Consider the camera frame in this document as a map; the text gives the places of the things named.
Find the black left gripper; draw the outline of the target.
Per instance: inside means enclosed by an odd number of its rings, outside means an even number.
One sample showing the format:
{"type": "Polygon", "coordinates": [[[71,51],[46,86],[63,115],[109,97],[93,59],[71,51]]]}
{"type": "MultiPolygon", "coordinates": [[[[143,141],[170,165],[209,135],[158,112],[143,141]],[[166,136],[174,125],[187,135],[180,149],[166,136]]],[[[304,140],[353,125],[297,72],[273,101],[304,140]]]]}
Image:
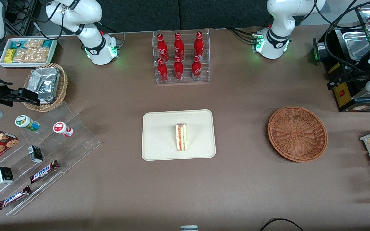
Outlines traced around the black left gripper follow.
{"type": "Polygon", "coordinates": [[[353,71],[349,76],[328,76],[327,88],[332,90],[334,87],[342,83],[348,83],[352,88],[364,88],[366,83],[370,81],[370,72],[364,73],[360,71],[353,71]]]}

